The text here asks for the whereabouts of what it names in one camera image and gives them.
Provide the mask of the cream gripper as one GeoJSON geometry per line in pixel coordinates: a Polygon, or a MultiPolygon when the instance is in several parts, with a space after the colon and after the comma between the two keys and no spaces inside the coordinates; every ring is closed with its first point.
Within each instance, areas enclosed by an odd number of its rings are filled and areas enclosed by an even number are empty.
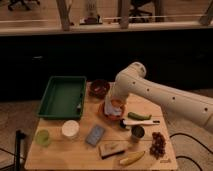
{"type": "MultiPolygon", "coordinates": [[[[128,94],[125,93],[120,88],[112,87],[108,92],[108,98],[110,100],[119,100],[121,102],[121,109],[125,111],[126,109],[126,100],[128,98],[128,94]]],[[[110,115],[111,112],[111,105],[105,102],[104,105],[104,113],[106,115],[110,115]]]]}

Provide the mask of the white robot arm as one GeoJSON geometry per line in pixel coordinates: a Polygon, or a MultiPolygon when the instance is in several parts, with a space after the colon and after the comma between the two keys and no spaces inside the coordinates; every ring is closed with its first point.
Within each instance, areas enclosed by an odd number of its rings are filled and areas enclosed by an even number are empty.
{"type": "Polygon", "coordinates": [[[213,98],[175,89],[145,79],[146,68],[133,62],[121,70],[105,98],[104,113],[121,116],[129,94],[135,94],[182,115],[213,134],[213,98]]]}

